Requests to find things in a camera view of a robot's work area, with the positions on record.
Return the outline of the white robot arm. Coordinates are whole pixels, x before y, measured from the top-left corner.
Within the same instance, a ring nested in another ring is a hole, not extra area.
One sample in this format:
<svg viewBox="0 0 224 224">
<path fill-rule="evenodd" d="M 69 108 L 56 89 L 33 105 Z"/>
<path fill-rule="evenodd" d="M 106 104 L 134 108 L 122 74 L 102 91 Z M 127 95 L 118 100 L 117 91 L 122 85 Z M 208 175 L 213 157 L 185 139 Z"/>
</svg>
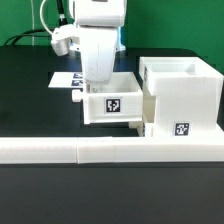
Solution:
<svg viewBox="0 0 224 224">
<path fill-rule="evenodd" d="M 108 82 L 124 26 L 127 0 L 71 0 L 69 10 L 78 28 L 84 79 Z"/>
</svg>

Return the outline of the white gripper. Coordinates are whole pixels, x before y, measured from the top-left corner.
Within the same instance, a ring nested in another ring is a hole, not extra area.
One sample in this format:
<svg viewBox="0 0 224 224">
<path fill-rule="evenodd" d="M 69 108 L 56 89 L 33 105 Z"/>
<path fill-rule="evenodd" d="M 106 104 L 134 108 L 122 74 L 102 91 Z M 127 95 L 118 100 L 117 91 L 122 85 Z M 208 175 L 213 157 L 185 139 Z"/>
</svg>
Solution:
<svg viewBox="0 0 224 224">
<path fill-rule="evenodd" d="M 88 83 L 108 82 L 113 72 L 117 28 L 79 27 L 81 64 Z"/>
</svg>

